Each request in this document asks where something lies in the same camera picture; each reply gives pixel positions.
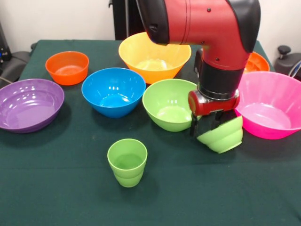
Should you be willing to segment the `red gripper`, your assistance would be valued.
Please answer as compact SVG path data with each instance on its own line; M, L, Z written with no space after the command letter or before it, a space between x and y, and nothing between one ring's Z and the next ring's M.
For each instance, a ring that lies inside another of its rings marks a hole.
M198 116L209 115L215 112L212 128L217 128L221 124L223 112L234 110L240 101L239 91L236 90L234 97L228 100L212 100L203 96L198 90L192 90L188 94L188 103L192 111L190 136L198 135Z

